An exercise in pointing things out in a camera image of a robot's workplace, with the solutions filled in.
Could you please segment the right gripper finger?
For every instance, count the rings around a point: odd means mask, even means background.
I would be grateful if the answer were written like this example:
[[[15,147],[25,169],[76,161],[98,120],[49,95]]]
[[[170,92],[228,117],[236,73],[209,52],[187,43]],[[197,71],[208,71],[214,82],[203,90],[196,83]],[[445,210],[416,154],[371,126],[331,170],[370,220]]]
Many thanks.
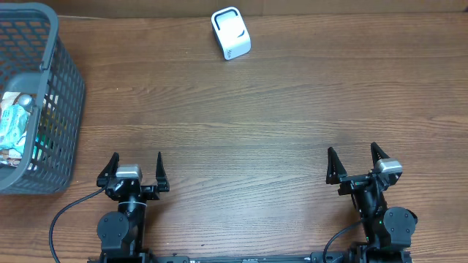
[[[387,155],[376,142],[371,143],[371,156],[373,165],[380,159],[389,159],[389,155]]]
[[[347,171],[341,163],[333,147],[328,148],[327,184],[338,184],[342,178],[347,177]]]

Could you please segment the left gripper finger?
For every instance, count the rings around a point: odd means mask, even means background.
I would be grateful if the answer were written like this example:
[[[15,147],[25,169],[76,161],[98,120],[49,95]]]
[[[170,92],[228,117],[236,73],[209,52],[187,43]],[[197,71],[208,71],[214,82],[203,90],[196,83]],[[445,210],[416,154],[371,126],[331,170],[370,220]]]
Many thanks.
[[[158,152],[156,161],[156,181],[158,186],[169,186],[167,175],[162,163],[162,153]]]
[[[114,152],[105,168],[98,175],[99,179],[113,177],[118,169],[119,154]]]

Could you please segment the brown white snack bag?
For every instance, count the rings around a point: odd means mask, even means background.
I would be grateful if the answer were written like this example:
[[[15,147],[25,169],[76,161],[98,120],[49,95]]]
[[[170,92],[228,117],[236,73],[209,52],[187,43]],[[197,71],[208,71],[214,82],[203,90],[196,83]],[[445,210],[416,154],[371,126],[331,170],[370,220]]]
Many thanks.
[[[20,92],[7,91],[1,99],[1,116],[5,109],[11,105],[18,104]],[[11,167],[17,167],[22,159],[23,154],[20,154],[15,149],[1,149],[1,163]]]

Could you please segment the teal tissue packet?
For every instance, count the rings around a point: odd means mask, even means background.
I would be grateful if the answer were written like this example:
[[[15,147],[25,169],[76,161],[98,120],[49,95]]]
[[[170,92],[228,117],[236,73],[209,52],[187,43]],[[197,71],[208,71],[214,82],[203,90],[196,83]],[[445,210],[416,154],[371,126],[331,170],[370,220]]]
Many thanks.
[[[26,125],[30,114],[19,104],[5,109],[1,116],[1,149],[15,149],[23,154],[26,142]]]

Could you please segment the yellow dish soap bottle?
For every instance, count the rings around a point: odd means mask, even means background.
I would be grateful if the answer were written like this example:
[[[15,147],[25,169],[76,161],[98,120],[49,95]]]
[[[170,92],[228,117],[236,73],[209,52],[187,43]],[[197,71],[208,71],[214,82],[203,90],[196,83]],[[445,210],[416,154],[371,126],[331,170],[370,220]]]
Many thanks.
[[[34,106],[34,98],[29,94],[18,97],[18,104],[27,112],[31,112]]]

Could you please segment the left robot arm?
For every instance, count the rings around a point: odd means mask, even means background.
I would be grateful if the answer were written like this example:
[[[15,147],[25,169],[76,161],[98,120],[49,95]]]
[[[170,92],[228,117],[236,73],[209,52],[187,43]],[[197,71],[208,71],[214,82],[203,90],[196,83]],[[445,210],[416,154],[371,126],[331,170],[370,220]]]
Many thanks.
[[[106,213],[97,225],[101,240],[99,262],[155,262],[151,250],[143,247],[147,202],[159,200],[170,190],[162,155],[157,156],[154,185],[143,185],[143,173],[138,164],[120,165],[114,153],[97,177],[97,186],[118,209]]]

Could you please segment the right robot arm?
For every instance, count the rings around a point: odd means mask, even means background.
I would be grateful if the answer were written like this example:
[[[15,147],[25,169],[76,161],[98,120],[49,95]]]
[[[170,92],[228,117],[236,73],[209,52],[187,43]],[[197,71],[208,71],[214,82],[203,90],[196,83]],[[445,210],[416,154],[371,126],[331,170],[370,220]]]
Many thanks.
[[[366,174],[349,176],[337,152],[329,147],[326,183],[338,185],[340,196],[349,195],[359,221],[337,232],[325,245],[323,262],[331,262],[328,253],[333,241],[340,235],[361,225],[366,236],[364,242],[353,243],[345,252],[337,253],[335,262],[411,262],[407,250],[412,244],[412,235],[418,217],[404,207],[388,207],[384,192],[395,185],[403,173],[403,166],[387,155],[373,142],[370,145],[373,168]]]

